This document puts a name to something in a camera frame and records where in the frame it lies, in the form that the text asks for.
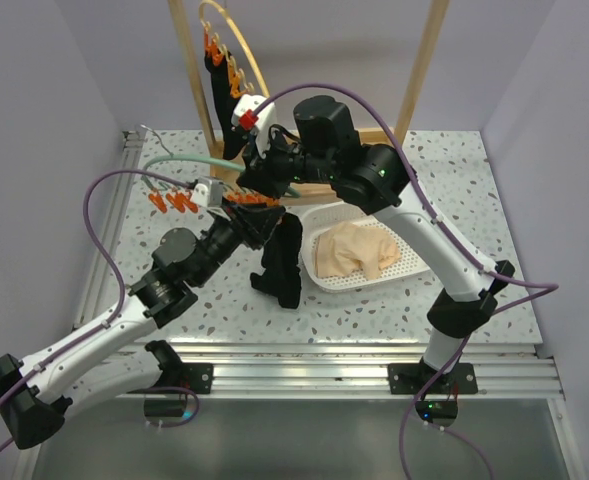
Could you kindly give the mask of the black underwear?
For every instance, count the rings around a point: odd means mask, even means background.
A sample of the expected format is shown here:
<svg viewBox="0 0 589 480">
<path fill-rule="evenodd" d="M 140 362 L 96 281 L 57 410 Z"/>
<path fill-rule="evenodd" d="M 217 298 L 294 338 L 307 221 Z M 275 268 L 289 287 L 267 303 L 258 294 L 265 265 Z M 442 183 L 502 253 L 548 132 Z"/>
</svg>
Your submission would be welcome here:
<svg viewBox="0 0 589 480">
<path fill-rule="evenodd" d="M 299 254 L 303 228 L 299 218 L 285 213 L 263 248 L 261 274 L 252 273 L 253 289 L 274 297 L 284 309 L 297 309 L 301 298 Z"/>
</svg>

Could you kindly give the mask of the green clip hanger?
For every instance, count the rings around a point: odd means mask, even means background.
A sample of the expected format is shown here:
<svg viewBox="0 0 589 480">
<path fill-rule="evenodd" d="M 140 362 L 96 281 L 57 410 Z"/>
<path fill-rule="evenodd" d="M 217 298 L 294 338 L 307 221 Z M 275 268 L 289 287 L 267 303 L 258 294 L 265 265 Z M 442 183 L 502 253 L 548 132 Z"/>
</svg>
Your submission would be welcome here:
<svg viewBox="0 0 589 480">
<path fill-rule="evenodd" d="M 198 163 L 198 164 L 205 164 L 210 167 L 219 167 L 223 170 L 224 173 L 227 172 L 234 172 L 234 173 L 241 173 L 244 168 L 240 165 L 233 163 L 232 161 L 228 160 L 221 160 L 211 157 L 206 157 L 203 155 L 196 155 L 196 154 L 177 154 L 171 151 L 163 142 L 161 135 L 154 129 L 140 124 L 140 128 L 144 131 L 150 133 L 156 140 L 159 142 L 160 147 L 164 150 L 165 155 L 161 155 L 149 160 L 145 163 L 142 167 L 142 170 L 146 173 L 155 165 L 161 163 Z M 142 176 L 143 183 L 147 186 L 149 193 L 147 195 L 149 201 L 154 205 L 154 207 L 160 211 L 161 213 L 165 214 L 168 212 L 170 207 L 173 207 L 180 213 L 185 213 L 186 211 L 191 211 L 192 213 L 197 213 L 199 207 L 193 204 L 190 201 L 190 194 L 191 190 L 187 187 L 184 190 L 180 190 L 178 187 L 172 187 L 168 193 L 162 194 L 161 191 L 152 184 L 151 176 L 144 174 Z M 259 203 L 264 202 L 268 206 L 277 206 L 279 204 L 278 200 L 242 200 L 240 196 L 235 191 L 236 187 L 232 187 L 229 182 L 224 181 L 225 190 L 223 198 L 230 198 L 236 199 L 237 201 L 247 202 L 247 203 Z"/>
</svg>

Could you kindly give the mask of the beige underwear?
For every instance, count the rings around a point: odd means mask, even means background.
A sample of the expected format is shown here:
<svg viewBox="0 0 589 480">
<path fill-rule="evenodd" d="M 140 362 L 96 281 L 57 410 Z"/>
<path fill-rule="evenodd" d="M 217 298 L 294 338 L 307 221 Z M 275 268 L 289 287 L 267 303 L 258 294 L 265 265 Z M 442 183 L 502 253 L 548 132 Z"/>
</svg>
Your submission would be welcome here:
<svg viewBox="0 0 589 480">
<path fill-rule="evenodd" d="M 361 270 L 367 280 L 376 280 L 401 258 L 396 241 L 384 229 L 342 222 L 318 237 L 315 274 L 347 277 Z"/>
</svg>

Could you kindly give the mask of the black sock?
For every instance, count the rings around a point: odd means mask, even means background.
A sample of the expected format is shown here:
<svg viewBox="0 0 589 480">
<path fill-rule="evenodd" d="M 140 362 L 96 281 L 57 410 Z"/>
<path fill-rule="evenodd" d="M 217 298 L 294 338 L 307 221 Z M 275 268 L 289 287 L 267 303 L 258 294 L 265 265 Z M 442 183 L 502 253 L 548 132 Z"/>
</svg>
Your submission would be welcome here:
<svg viewBox="0 0 589 480">
<path fill-rule="evenodd" d="M 204 63 L 210 75 L 215 112 L 223 135 L 222 158 L 224 160 L 233 160 L 243 150 L 247 141 L 242 134 L 237 133 L 232 128 L 232 114 L 238 100 L 231 95 L 227 60 L 222 57 L 221 61 L 216 64 L 214 56 L 206 53 Z"/>
</svg>

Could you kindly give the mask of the yellow clip hanger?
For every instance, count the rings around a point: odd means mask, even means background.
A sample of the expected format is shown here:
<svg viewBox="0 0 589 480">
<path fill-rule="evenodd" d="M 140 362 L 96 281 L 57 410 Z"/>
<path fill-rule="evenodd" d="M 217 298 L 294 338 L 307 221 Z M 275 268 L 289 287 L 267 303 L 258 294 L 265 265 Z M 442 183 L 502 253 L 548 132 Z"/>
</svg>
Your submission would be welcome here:
<svg viewBox="0 0 589 480">
<path fill-rule="evenodd" d="M 231 12 L 220 1 L 204 0 L 198 6 L 204 50 L 215 67 L 226 64 L 233 99 L 244 94 L 270 95 L 255 55 Z"/>
</svg>

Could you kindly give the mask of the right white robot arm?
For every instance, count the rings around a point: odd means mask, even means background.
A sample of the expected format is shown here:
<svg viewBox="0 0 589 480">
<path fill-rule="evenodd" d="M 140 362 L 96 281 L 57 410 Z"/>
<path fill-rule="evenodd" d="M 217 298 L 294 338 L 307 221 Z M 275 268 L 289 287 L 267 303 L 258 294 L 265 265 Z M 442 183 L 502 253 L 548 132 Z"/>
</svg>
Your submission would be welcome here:
<svg viewBox="0 0 589 480">
<path fill-rule="evenodd" d="M 514 265 L 477 250 L 438 208 L 422 202 L 396 150 L 362 143 L 345 104 L 317 95 L 300 102 L 293 115 L 296 137 L 280 130 L 266 98 L 240 97 L 232 125 L 249 137 L 238 184 L 274 199 L 293 183 L 327 184 L 420 256 L 443 288 L 427 314 L 432 333 L 419 379 L 428 391 L 444 391 L 455 380 L 464 338 L 489 321 Z"/>
</svg>

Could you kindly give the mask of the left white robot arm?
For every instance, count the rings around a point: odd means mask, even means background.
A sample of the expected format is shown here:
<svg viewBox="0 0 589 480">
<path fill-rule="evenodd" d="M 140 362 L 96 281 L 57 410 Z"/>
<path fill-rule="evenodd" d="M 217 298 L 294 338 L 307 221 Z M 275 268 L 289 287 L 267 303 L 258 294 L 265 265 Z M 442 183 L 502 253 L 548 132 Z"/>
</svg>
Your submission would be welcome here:
<svg viewBox="0 0 589 480">
<path fill-rule="evenodd" d="M 57 343 L 17 358 L 0 357 L 0 416 L 20 450 L 39 445 L 86 407 L 130 391 L 181 387 L 182 362 L 165 341 L 151 341 L 121 362 L 110 355 L 165 327 L 198 300 L 205 283 L 240 246 L 259 250 L 285 214 L 280 205 L 224 201 L 195 235 L 169 230 L 151 268 L 104 313 Z"/>
</svg>

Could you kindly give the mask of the aluminium rail frame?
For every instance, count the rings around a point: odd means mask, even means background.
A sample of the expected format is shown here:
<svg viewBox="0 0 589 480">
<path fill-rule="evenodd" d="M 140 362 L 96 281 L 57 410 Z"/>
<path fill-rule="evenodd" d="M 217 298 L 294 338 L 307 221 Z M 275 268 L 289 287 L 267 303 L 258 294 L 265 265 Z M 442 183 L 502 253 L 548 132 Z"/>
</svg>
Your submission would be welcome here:
<svg viewBox="0 0 589 480">
<path fill-rule="evenodd" d="M 110 355 L 110 360 L 121 362 L 129 356 L 141 352 L 149 342 L 142 343 L 140 340 L 141 338 Z M 173 341 L 167 343 L 176 352 L 182 364 L 199 363 L 197 360 L 185 362 L 179 344 Z M 463 343 L 457 362 L 468 363 L 462 348 Z M 239 376 L 233 384 L 238 392 L 256 394 L 265 398 L 279 398 L 285 393 L 292 393 L 299 398 L 305 396 L 320 398 L 324 393 L 331 396 L 337 396 L 339 393 L 349 396 L 363 396 L 368 391 L 392 395 L 387 379 L 389 364 L 378 366 L 372 386 L 367 384 L 363 374 L 366 368 L 364 363 L 353 367 L 345 365 L 347 357 L 357 351 L 357 347 L 349 345 L 313 344 L 309 347 L 289 347 L 287 345 L 257 344 L 249 347 L 225 347 L 220 352 L 227 359 L 248 362 L 246 365 L 239 364 L 236 367 Z M 436 371 L 422 391 L 425 391 L 444 373 L 446 372 Z M 479 393 L 460 395 L 458 401 L 465 397 L 480 397 L 489 390 L 489 376 L 477 371 L 475 374 Z"/>
</svg>

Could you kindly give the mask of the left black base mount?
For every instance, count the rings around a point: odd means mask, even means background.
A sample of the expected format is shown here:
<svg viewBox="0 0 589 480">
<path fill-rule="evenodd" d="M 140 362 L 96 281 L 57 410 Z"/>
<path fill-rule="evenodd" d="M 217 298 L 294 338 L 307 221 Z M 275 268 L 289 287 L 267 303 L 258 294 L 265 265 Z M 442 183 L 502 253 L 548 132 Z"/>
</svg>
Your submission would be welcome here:
<svg viewBox="0 0 589 480">
<path fill-rule="evenodd" d="M 163 373 L 152 387 L 142 390 L 145 420 L 160 429 L 188 424 L 200 410 L 200 397 L 211 393 L 213 379 L 211 363 L 184 363 Z"/>
</svg>

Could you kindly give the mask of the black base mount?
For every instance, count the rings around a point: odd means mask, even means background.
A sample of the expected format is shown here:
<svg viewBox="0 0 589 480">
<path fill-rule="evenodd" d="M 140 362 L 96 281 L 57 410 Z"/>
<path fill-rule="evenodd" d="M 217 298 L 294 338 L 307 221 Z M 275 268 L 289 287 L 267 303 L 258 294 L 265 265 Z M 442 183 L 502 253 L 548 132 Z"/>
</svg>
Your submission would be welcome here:
<svg viewBox="0 0 589 480">
<path fill-rule="evenodd" d="M 163 373 L 152 387 L 142 390 L 145 420 L 160 429 L 188 424 L 200 410 L 200 397 L 211 393 L 213 379 L 211 363 L 184 363 Z"/>
<path fill-rule="evenodd" d="M 392 395 L 416 396 L 414 409 L 422 421 L 450 427 L 458 417 L 459 396 L 479 393 L 475 370 L 470 363 L 457 362 L 422 391 L 435 373 L 423 361 L 389 364 L 389 390 Z"/>
</svg>

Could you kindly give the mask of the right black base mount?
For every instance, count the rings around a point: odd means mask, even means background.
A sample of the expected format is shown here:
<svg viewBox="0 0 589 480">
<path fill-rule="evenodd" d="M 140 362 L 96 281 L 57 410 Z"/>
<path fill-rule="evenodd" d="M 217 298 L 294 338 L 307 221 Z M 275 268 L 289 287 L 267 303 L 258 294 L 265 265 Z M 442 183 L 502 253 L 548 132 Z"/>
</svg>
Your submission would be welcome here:
<svg viewBox="0 0 589 480">
<path fill-rule="evenodd" d="M 416 396 L 414 409 L 422 421 L 450 427 L 458 417 L 459 396 L 479 393 L 475 370 L 470 363 L 457 362 L 422 391 L 435 373 L 423 361 L 389 364 L 389 390 L 392 395 Z"/>
</svg>

